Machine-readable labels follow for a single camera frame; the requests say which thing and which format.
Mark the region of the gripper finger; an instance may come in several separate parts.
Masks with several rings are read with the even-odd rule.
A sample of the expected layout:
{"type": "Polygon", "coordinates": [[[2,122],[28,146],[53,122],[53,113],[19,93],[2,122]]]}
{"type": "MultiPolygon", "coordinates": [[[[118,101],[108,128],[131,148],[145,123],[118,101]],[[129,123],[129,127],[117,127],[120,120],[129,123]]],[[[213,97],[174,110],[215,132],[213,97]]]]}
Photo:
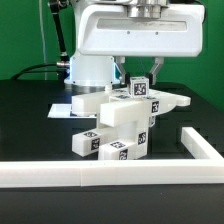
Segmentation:
{"type": "Polygon", "coordinates": [[[123,64],[125,63],[125,58],[123,56],[116,56],[115,57],[115,65],[117,70],[120,73],[119,80],[121,85],[129,85],[130,84],[130,73],[127,72],[123,64]]]}
{"type": "Polygon", "coordinates": [[[163,67],[163,64],[164,64],[163,57],[154,57],[153,58],[153,66],[149,72],[149,81],[150,81],[151,85],[156,84],[157,75],[158,75],[159,71],[161,70],[161,68],[163,67]]]}

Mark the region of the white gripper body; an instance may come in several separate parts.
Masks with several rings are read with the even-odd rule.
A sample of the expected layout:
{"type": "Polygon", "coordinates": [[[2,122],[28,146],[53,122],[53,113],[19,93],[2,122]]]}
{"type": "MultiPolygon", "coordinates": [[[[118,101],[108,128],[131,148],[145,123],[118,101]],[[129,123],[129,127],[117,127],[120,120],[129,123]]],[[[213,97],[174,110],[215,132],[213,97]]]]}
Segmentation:
{"type": "Polygon", "coordinates": [[[130,18],[122,5],[94,4],[80,16],[77,49],[100,56],[195,57],[203,19],[201,5],[172,4],[154,19],[130,18]]]}

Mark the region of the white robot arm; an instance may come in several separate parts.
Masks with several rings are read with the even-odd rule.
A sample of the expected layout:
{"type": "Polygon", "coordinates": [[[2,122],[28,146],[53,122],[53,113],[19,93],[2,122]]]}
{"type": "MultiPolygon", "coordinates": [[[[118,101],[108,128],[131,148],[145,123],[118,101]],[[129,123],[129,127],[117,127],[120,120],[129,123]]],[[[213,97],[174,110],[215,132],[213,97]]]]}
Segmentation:
{"type": "Polygon", "coordinates": [[[202,50],[206,9],[196,0],[70,0],[76,50],[66,82],[81,92],[125,82],[127,57],[151,57],[154,82],[166,57],[202,50]]]}

